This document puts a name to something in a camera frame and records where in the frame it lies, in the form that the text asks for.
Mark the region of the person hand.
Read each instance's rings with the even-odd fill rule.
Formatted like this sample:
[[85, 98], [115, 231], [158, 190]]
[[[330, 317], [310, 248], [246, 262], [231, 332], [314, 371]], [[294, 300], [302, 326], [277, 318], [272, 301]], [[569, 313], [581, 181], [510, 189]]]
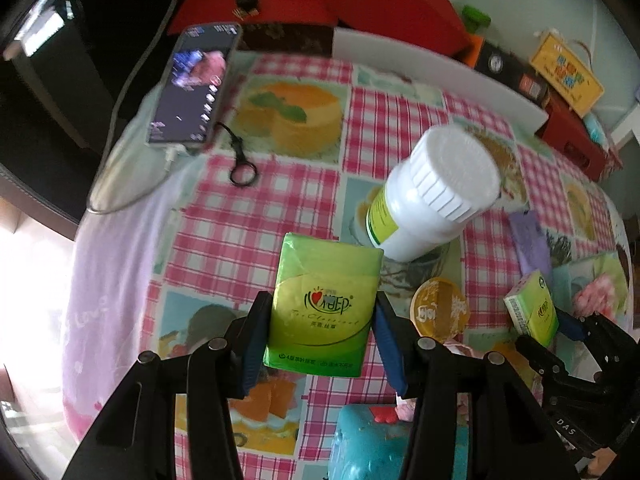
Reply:
[[583, 479], [624, 480], [628, 477], [629, 466], [623, 454], [616, 454], [610, 448], [597, 450], [587, 468], [582, 472]]

